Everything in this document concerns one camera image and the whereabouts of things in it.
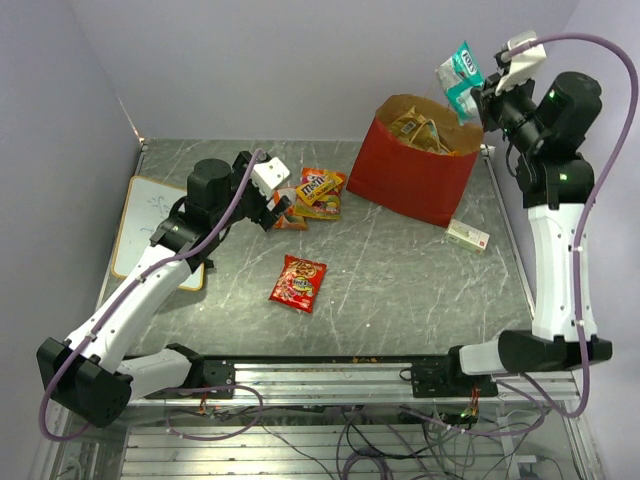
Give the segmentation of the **orange snack packet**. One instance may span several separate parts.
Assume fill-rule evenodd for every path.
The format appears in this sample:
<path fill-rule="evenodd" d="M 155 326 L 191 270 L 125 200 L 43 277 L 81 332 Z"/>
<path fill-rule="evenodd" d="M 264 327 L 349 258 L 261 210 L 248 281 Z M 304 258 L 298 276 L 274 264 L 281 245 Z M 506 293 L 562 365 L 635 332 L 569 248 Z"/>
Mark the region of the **orange snack packet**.
<path fill-rule="evenodd" d="M 288 200 L 289 206 L 274 224 L 274 229 L 306 231 L 308 229 L 306 219 L 294 213 L 294 207 L 298 199 L 294 187 L 284 187 L 278 189 L 274 193 L 272 200 L 269 203 L 269 207 L 274 207 L 283 198 L 286 198 Z"/>

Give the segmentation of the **teal Fox's candy bag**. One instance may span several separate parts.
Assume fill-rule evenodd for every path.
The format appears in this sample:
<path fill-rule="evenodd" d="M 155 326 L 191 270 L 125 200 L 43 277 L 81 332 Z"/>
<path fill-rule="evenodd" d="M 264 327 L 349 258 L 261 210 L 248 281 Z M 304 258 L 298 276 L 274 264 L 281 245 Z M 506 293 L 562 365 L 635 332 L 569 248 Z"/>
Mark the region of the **teal Fox's candy bag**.
<path fill-rule="evenodd" d="M 472 49 L 464 41 L 435 69 L 438 83 L 461 125 L 478 118 L 478 107 L 471 95 L 473 88 L 484 85 Z"/>

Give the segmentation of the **brown snack pouch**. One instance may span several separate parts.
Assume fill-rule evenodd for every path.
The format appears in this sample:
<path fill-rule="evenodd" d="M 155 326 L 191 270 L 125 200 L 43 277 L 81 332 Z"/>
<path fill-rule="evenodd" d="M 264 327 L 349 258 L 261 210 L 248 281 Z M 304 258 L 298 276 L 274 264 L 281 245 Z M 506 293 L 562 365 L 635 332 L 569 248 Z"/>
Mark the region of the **brown snack pouch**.
<path fill-rule="evenodd" d="M 442 140 L 436 123 L 419 113 L 415 106 L 394 119 L 388 126 L 389 132 L 401 143 L 417 150 L 455 156 L 456 150 L 451 150 Z"/>

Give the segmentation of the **red paper bag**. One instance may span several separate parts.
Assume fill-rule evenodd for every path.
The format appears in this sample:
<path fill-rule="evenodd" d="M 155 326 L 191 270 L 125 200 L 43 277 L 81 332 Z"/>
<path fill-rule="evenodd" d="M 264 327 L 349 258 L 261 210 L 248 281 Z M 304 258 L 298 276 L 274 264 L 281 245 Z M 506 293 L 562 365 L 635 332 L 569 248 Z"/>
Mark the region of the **red paper bag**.
<path fill-rule="evenodd" d="M 431 120 L 447 153 L 398 138 L 391 125 L 415 111 Z M 390 96 L 375 112 L 346 189 L 396 213 L 445 228 L 464 193 L 483 141 L 477 124 L 461 125 L 447 107 L 411 94 Z"/>

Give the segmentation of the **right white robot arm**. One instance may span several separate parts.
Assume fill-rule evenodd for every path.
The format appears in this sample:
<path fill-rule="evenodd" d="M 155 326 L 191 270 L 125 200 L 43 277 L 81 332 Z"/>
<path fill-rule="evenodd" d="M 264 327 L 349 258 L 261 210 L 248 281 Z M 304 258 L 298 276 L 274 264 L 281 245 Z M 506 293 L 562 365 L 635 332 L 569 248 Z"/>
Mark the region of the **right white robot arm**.
<path fill-rule="evenodd" d="M 579 148 L 601 112 L 602 89 L 588 75 L 562 72 L 534 102 L 534 80 L 503 90 L 502 79 L 489 76 L 471 95 L 485 129 L 501 131 L 519 153 L 515 178 L 534 239 L 535 310 L 527 330 L 452 349 L 459 361 L 444 367 L 440 380 L 455 396 L 476 376 L 568 371 L 613 356 L 587 309 L 587 236 L 579 226 L 595 186 Z"/>

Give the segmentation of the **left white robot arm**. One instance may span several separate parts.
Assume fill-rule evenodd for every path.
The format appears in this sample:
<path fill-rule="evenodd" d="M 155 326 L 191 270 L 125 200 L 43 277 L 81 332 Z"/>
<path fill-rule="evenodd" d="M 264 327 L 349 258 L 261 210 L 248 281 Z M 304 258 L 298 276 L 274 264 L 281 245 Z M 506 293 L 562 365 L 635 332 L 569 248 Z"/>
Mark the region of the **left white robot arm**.
<path fill-rule="evenodd" d="M 291 172 L 264 150 L 240 152 L 233 163 L 200 160 L 185 193 L 151 235 L 131 273 L 80 327 L 62 341 L 46 339 L 36 352 L 44 395 L 39 408 L 43 435 L 49 402 L 55 401 L 104 428 L 127 405 L 160 391 L 192 397 L 205 382 L 202 355 L 170 344 L 151 355 L 127 359 L 134 340 L 163 302 L 200 267 L 227 232 L 245 219 L 270 230 L 290 201 L 273 199 Z"/>

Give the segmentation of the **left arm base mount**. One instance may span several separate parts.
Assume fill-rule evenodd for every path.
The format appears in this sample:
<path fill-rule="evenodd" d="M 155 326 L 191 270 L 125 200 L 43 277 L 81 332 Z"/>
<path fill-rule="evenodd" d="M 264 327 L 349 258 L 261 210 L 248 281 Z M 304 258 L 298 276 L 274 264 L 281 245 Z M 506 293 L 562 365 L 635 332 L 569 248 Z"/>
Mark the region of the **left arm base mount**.
<path fill-rule="evenodd" d="M 199 375 L 193 374 L 183 385 L 163 390 L 181 396 L 205 396 L 211 399 L 231 399 L 236 369 L 226 360 L 205 360 Z"/>

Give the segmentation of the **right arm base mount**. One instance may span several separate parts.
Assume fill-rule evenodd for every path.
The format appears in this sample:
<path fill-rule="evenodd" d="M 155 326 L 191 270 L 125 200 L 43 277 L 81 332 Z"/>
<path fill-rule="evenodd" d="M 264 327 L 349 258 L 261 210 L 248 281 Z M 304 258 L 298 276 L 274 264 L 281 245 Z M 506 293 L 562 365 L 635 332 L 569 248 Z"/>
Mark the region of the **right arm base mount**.
<path fill-rule="evenodd" d="M 453 355 L 431 355 L 412 361 L 399 372 L 415 398 L 496 397 L 498 388 L 490 375 L 470 376 L 462 372 Z"/>

